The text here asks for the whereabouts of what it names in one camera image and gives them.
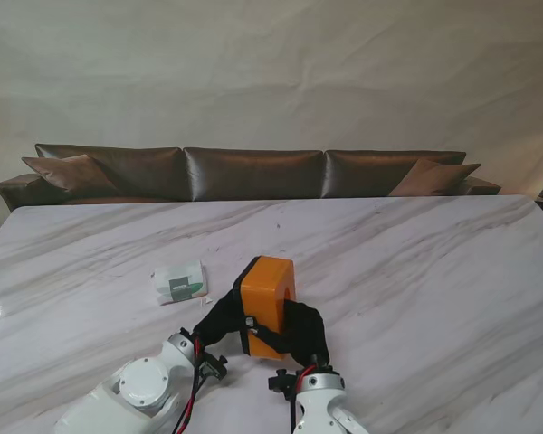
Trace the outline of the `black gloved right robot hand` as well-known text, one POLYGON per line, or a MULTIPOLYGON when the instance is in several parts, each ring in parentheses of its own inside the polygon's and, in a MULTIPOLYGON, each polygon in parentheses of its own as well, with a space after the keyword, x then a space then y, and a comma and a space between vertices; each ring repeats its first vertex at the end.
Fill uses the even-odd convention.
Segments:
POLYGON ((247 329, 278 354, 289 354, 303 367, 329 364, 325 326, 320 312, 313 307, 285 299, 281 332, 260 325, 253 316, 245 318, 247 329))

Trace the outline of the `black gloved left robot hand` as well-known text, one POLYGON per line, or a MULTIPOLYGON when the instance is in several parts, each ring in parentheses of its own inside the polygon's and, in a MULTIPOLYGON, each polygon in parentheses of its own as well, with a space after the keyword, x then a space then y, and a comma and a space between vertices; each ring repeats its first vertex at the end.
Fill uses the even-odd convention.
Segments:
POLYGON ((207 347, 220 342, 227 334, 249 331, 255 326, 256 320, 244 313, 241 299, 231 289, 194 327, 193 335, 201 346, 207 347))

